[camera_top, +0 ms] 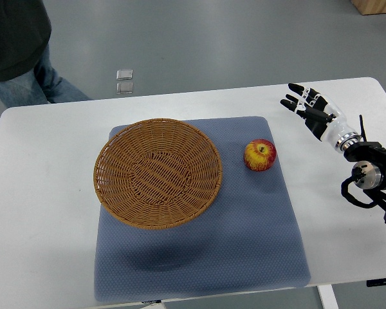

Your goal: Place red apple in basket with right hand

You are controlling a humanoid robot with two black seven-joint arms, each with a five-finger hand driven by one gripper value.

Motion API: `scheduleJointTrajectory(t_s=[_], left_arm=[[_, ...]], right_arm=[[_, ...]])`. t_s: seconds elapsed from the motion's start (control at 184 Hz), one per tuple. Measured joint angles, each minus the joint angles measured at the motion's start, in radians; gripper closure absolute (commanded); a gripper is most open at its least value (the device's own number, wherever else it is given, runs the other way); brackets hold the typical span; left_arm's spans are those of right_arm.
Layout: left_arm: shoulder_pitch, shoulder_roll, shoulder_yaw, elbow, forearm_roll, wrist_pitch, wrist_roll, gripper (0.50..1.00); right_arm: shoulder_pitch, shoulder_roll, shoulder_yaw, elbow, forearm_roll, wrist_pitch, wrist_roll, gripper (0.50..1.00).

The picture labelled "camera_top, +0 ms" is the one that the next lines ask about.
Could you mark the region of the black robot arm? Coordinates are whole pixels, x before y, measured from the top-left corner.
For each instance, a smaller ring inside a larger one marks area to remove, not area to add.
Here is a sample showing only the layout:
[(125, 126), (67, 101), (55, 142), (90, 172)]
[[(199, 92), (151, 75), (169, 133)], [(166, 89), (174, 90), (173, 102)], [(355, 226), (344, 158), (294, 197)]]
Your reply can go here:
[[(349, 133), (339, 142), (344, 158), (354, 163), (350, 177), (341, 184), (341, 194), (349, 203), (363, 209), (381, 207), (385, 211), (383, 219), (386, 224), (386, 148), (379, 142), (367, 140), (363, 116), (360, 115), (359, 119), (361, 133)], [(352, 183), (371, 199), (370, 203), (356, 199), (349, 192)]]

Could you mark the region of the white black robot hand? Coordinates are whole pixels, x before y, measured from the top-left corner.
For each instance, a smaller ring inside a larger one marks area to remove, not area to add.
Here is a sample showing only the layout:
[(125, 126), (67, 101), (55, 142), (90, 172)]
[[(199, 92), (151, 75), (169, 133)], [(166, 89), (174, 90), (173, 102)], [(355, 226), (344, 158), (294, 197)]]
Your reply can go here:
[(307, 86), (289, 83), (288, 87), (293, 94), (287, 94), (280, 103), (304, 119), (305, 126), (318, 140), (329, 143), (339, 153), (361, 140), (332, 100)]

